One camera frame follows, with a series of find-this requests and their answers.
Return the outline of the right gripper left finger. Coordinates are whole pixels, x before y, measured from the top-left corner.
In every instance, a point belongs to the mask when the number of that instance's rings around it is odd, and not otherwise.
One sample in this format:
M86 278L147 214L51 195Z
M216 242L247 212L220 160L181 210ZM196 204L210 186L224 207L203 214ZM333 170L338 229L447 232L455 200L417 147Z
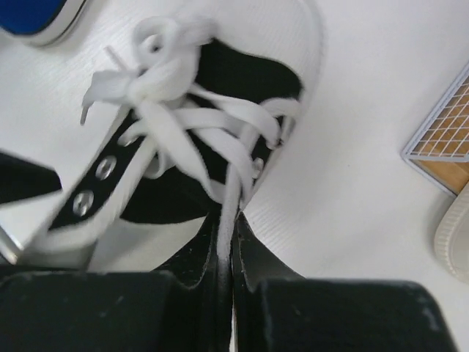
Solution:
M1 267L3 351L227 351L232 296L218 285L218 220L150 272Z

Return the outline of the black white sneaker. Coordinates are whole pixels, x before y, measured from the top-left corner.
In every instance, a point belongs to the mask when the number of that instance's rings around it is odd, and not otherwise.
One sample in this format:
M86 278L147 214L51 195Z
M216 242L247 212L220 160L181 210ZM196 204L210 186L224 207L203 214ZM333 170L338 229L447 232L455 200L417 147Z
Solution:
M306 116L312 1L87 1L43 47L1 34L1 261L153 269L232 230Z

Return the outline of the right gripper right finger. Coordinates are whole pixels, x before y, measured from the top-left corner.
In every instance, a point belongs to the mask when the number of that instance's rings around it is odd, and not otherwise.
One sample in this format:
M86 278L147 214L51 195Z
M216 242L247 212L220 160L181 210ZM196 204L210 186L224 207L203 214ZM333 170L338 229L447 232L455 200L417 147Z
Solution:
M409 281L307 279L239 216L232 241L237 351L455 351L440 307Z

